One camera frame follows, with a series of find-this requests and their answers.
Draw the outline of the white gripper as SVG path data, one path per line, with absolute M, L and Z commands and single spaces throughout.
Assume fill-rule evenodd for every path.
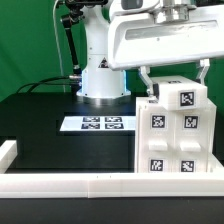
M 200 60 L 196 80 L 204 85 L 209 59 L 223 56 L 224 5 L 199 7 L 189 12 L 187 21 L 164 24 L 157 24 L 148 12 L 111 18 L 108 65 L 113 70 L 140 67 L 138 75 L 150 98 L 159 94 L 150 67 Z

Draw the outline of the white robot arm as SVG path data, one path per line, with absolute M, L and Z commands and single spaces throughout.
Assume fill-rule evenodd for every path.
M 125 72 L 138 69 L 148 89 L 152 67 L 224 57 L 224 4 L 194 0 L 91 1 L 83 9 L 87 66 L 78 95 L 109 103 L 130 96 Z

